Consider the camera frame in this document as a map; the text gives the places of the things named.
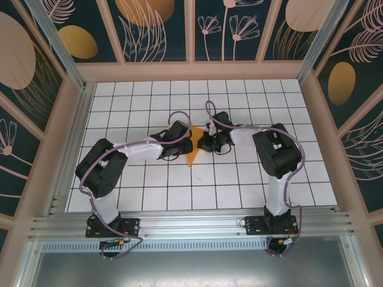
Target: metal sheet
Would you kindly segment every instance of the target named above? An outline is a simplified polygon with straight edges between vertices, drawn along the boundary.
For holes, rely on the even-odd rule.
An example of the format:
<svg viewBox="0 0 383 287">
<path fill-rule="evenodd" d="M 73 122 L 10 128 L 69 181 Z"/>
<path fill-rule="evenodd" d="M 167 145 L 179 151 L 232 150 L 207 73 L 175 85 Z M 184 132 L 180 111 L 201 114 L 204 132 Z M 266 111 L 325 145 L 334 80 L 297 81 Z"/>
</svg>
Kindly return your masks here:
<svg viewBox="0 0 383 287">
<path fill-rule="evenodd" d="M 36 287 L 350 287 L 339 238 L 302 238 L 285 258 L 263 250 L 133 252 L 116 261 L 98 254 L 42 254 Z"/>
</svg>

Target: black mounting plate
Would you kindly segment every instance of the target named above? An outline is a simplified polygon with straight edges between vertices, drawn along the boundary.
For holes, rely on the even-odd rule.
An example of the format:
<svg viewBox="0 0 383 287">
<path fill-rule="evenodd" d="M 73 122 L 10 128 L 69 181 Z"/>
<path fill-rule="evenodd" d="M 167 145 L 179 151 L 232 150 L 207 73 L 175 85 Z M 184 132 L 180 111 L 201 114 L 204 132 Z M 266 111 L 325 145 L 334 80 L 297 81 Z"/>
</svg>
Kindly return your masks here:
<svg viewBox="0 0 383 287">
<path fill-rule="evenodd" d="M 120 221 L 120 227 L 117 231 L 121 233 L 127 232 L 127 235 L 138 236 L 139 218 L 122 218 Z M 108 238 L 120 236 L 106 229 L 98 219 L 88 219 L 85 237 Z"/>
<path fill-rule="evenodd" d="M 284 226 L 276 228 L 274 231 L 270 231 L 263 220 L 263 216 L 246 216 L 244 218 L 246 235 L 288 235 L 288 229 Z M 298 233 L 298 224 L 295 216 L 290 215 L 286 222 L 290 229 L 296 234 Z"/>
</svg>

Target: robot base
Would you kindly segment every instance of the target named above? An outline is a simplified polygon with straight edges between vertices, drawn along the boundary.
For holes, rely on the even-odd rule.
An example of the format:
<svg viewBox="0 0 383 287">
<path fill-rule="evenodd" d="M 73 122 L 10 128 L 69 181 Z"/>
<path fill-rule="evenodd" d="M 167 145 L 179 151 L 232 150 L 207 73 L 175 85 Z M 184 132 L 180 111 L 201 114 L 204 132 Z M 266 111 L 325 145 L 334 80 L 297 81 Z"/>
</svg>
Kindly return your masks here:
<svg viewBox="0 0 383 287">
<path fill-rule="evenodd" d="M 139 218 L 121 218 L 119 221 L 118 228 L 115 228 L 117 231 L 131 236 L 138 236 Z M 97 218 L 88 219 L 86 223 L 86 238 L 121 237 L 106 229 Z"/>
<path fill-rule="evenodd" d="M 295 234 L 299 231 L 291 209 L 280 216 L 273 216 L 265 207 L 265 215 L 246 216 L 244 220 L 247 235 L 288 235 L 288 229 Z"/>
</svg>

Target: aluminum rail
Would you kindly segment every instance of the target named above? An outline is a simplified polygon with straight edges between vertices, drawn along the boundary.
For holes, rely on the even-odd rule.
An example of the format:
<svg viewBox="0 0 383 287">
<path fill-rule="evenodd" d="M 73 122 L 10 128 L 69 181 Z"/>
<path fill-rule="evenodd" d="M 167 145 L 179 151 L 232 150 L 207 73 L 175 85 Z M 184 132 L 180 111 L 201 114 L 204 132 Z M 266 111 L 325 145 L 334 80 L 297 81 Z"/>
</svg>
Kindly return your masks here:
<svg viewBox="0 0 383 287">
<path fill-rule="evenodd" d="M 35 218 L 30 241 L 94 240 L 85 237 L 91 213 L 56 213 Z M 239 222 L 245 216 L 263 215 L 263 209 L 122 212 L 122 218 L 140 218 L 139 235 L 145 239 L 213 239 L 247 237 Z M 302 236 L 352 235 L 346 212 L 330 207 L 304 207 Z"/>
</svg>

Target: dark green wallpaper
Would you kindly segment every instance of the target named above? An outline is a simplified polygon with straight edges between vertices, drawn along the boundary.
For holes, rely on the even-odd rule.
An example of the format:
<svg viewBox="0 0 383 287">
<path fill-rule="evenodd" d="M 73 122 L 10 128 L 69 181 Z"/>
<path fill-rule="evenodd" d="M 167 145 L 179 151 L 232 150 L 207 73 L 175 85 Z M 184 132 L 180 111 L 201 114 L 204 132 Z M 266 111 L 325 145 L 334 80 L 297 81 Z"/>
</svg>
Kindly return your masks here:
<svg viewBox="0 0 383 287">
<path fill-rule="evenodd" d="M 381 243 L 381 246 L 383 248 L 383 224 L 378 224 L 374 226 L 376 235 L 378 236 L 379 242 Z"/>
<path fill-rule="evenodd" d="M 378 3 L 363 2 L 318 76 L 338 128 L 383 83 L 383 11 L 373 6 Z"/>
<path fill-rule="evenodd" d="M 4 246 L 5 239 L 7 238 L 8 230 L 0 228 L 0 254 L 1 254 L 1 249 Z"/>
<path fill-rule="evenodd" d="M 0 213 L 14 216 L 40 141 L 0 107 Z"/>
<path fill-rule="evenodd" d="M 342 142 L 368 211 L 383 208 L 383 100 Z"/>
<path fill-rule="evenodd" d="M 96 0 L 51 0 L 42 4 L 76 63 L 116 62 Z"/>
<path fill-rule="evenodd" d="M 0 91 L 44 131 L 62 78 L 10 0 L 0 4 L 0 21 Z"/>
<path fill-rule="evenodd" d="M 303 60 L 331 4 L 283 0 L 264 60 Z"/>
<path fill-rule="evenodd" d="M 186 61 L 184 0 L 149 0 L 149 9 L 143 0 L 108 0 L 108 5 L 125 61 Z"/>
<path fill-rule="evenodd" d="M 238 1 L 229 8 L 223 1 L 196 0 L 195 60 L 222 61 L 222 52 L 226 61 L 255 60 L 269 8 L 270 1 Z"/>
</svg>

